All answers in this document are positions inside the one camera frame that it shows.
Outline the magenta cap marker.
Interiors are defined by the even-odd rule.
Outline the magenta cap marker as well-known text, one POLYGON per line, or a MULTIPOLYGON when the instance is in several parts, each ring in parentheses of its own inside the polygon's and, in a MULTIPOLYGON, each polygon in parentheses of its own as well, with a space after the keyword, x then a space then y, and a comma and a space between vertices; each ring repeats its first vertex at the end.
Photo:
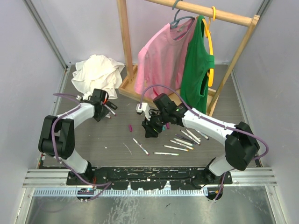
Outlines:
POLYGON ((132 138, 133 141, 136 143, 136 145, 147 155, 149 156, 149 152, 142 146, 142 144, 140 144, 135 138, 132 138))

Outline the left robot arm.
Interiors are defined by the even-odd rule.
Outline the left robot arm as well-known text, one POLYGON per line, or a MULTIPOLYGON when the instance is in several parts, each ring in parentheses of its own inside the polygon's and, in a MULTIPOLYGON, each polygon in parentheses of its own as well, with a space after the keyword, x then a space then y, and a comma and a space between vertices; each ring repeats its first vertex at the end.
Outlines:
POLYGON ((55 96, 74 101, 77 106, 60 115, 44 118, 38 149, 77 173, 77 180, 88 185, 93 181, 93 172, 90 171, 90 162, 75 150, 75 129, 88 119, 99 122, 108 115, 109 94, 105 90, 94 89, 85 98, 62 93, 55 96))

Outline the grey cap marker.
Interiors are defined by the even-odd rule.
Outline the grey cap marker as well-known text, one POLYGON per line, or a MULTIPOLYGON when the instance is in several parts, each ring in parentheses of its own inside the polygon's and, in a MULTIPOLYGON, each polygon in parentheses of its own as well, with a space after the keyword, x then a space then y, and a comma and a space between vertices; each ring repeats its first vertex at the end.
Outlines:
POLYGON ((192 138, 198 143, 200 144, 201 143, 201 140, 200 138, 198 138, 196 135, 194 135, 190 130, 186 129, 187 133, 192 136, 192 138))

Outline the blue cap marker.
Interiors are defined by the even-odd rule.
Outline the blue cap marker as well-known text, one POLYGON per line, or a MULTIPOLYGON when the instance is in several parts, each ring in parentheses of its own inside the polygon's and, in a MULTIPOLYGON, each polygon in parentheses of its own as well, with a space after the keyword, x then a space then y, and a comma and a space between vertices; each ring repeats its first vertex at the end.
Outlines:
POLYGON ((196 131, 198 132, 202 137, 204 137, 206 140, 209 140, 209 137, 207 135, 205 135, 204 133, 202 133, 201 131, 196 131))

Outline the green cap marker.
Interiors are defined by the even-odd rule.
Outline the green cap marker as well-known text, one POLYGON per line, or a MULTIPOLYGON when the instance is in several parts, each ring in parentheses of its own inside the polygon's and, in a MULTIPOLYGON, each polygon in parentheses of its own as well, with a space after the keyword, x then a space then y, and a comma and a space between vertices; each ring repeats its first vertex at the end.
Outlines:
POLYGON ((157 155, 171 155, 171 156, 179 156, 178 153, 166 153, 166 152, 154 152, 157 155))

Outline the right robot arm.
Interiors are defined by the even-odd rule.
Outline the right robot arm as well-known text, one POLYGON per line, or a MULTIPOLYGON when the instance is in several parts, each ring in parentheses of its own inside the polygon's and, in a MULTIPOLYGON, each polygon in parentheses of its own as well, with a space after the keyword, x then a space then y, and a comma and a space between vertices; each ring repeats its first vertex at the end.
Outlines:
POLYGON ((211 184, 217 183, 222 174, 232 169, 244 171, 260 149, 251 128, 244 122, 235 125, 214 119, 185 103, 177 105, 164 93, 156 97, 153 103, 156 110, 150 109, 145 102, 136 107, 137 114, 143 113, 145 116, 142 126, 146 138, 158 137, 163 125, 171 123, 201 131, 224 146, 225 153, 212 159, 205 167, 205 179, 211 184))

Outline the teal cap marker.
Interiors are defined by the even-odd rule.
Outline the teal cap marker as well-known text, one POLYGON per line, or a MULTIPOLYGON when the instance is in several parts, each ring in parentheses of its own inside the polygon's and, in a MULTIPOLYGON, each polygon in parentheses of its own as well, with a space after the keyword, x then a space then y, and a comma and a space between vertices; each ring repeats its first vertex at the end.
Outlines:
POLYGON ((187 145, 187 146, 190 146, 190 147, 193 147, 193 146, 194 146, 194 144, 192 144, 192 143, 190 143, 190 142, 187 142, 187 141, 184 141, 184 140, 181 140, 181 139, 174 138, 174 140, 177 141, 177 142, 180 142, 180 143, 182 143, 182 144, 185 144, 185 145, 187 145))

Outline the yellow cap marker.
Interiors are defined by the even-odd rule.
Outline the yellow cap marker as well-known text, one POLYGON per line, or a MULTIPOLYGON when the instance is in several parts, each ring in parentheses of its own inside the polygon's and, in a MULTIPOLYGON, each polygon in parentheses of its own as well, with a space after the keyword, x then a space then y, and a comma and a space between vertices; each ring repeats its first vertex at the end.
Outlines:
POLYGON ((183 144, 183 143, 180 143, 180 142, 177 142, 177 141, 174 141, 174 140, 170 140, 170 142, 172 142, 172 143, 174 143, 174 144, 177 144, 177 145, 180 145, 180 146, 183 146, 183 147, 185 147, 185 148, 187 148, 187 149, 194 150, 193 147, 188 146, 188 145, 186 145, 186 144, 183 144))

